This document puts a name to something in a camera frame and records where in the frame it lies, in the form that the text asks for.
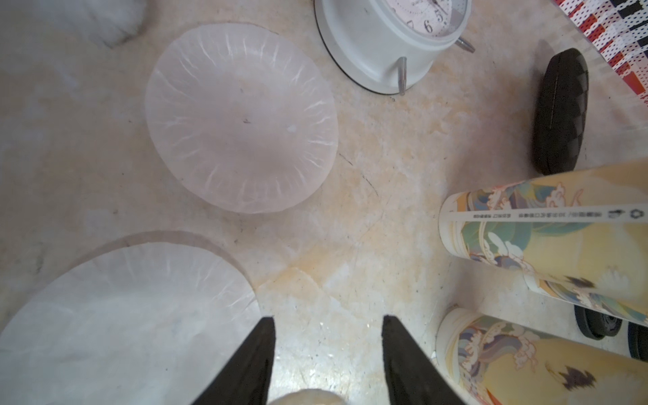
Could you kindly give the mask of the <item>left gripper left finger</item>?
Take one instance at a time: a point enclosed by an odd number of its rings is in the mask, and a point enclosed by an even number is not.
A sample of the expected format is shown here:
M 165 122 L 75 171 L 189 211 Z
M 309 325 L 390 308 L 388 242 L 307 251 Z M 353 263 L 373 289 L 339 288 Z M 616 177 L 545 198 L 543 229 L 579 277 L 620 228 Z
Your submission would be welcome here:
M 267 404 L 275 344 L 274 319 L 263 317 L 193 404 Z

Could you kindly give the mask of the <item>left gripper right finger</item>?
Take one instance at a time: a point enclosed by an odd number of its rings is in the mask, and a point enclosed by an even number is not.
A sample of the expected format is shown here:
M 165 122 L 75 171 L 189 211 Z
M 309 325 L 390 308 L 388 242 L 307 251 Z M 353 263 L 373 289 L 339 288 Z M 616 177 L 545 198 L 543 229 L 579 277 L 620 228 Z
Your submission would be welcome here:
M 463 403 L 397 317 L 383 317 L 381 339 L 391 405 Z

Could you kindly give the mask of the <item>paper cup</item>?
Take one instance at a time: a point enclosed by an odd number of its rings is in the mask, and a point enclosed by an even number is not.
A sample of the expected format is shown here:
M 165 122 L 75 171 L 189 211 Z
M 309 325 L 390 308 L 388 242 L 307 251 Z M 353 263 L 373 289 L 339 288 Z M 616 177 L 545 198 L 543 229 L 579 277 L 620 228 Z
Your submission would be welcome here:
M 523 273 L 536 292 L 647 323 L 647 161 L 459 192 L 439 231 L 459 258 Z
M 514 322 L 451 310 L 438 364 L 478 404 L 645 404 L 647 365 Z

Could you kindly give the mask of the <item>translucent paper disc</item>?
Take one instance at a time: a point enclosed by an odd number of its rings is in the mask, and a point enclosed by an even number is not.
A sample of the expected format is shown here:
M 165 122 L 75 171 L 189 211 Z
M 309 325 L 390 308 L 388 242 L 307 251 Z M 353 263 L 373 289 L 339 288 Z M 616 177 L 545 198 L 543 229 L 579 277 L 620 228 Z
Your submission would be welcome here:
M 256 25 L 201 25 L 175 39 L 155 64 L 144 107 L 172 175 L 231 212 L 300 204 L 338 153 L 327 81 L 298 47 Z
M 109 251 L 50 283 L 3 329 L 1 401 L 189 404 L 260 317 L 245 276 L 212 251 Z
M 304 389 L 276 398 L 270 405 L 347 405 L 347 402 L 331 391 Z

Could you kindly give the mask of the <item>translucent paper disc front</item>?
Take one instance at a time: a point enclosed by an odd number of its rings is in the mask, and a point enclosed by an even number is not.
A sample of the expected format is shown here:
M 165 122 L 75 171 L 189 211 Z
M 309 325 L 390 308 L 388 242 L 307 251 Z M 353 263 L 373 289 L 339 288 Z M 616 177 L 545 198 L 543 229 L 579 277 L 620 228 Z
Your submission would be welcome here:
M 304 389 L 276 398 L 270 405 L 347 405 L 347 402 L 331 391 Z

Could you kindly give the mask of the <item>black cup lid middle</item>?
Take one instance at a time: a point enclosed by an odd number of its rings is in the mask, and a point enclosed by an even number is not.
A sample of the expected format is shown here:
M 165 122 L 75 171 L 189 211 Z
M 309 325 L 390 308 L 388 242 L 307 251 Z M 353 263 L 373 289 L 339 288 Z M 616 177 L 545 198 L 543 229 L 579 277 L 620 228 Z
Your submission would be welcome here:
M 575 320 L 580 332 L 587 338 L 602 340 L 619 334 L 623 320 L 576 305 Z

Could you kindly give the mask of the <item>black cup lid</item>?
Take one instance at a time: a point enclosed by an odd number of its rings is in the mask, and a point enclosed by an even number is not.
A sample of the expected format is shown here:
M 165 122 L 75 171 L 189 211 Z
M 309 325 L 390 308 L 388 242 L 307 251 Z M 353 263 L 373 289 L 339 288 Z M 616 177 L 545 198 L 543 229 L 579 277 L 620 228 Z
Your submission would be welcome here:
M 623 320 L 576 305 L 575 320 L 580 332 L 587 338 L 602 340 L 619 334 Z
M 630 357 L 648 362 L 648 327 L 630 322 L 627 338 Z

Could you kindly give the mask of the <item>black cup lid front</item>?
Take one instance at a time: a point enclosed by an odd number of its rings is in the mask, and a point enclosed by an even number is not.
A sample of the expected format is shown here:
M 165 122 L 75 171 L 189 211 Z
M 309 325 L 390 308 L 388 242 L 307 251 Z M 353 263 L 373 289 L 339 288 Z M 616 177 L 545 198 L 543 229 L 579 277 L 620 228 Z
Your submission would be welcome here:
M 627 338 L 630 357 L 648 362 L 648 327 L 630 322 Z

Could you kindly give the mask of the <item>black glasses case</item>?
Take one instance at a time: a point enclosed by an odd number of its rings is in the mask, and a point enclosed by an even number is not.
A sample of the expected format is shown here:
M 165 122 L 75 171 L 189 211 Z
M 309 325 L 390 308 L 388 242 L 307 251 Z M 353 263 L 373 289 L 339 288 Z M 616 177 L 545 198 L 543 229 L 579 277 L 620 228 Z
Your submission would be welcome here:
M 534 168 L 545 176 L 575 170 L 587 119 L 589 72 L 575 48 L 554 55 L 540 83 L 533 124 Z

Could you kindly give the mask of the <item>white twin-bell alarm clock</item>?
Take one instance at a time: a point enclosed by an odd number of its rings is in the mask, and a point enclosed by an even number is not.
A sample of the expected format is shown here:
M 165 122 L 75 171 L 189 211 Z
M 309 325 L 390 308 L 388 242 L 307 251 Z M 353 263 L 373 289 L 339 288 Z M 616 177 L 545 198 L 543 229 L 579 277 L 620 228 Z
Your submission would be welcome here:
M 458 46 L 472 3 L 456 1 L 315 1 L 322 41 L 339 68 L 376 94 L 403 95 L 442 52 Z

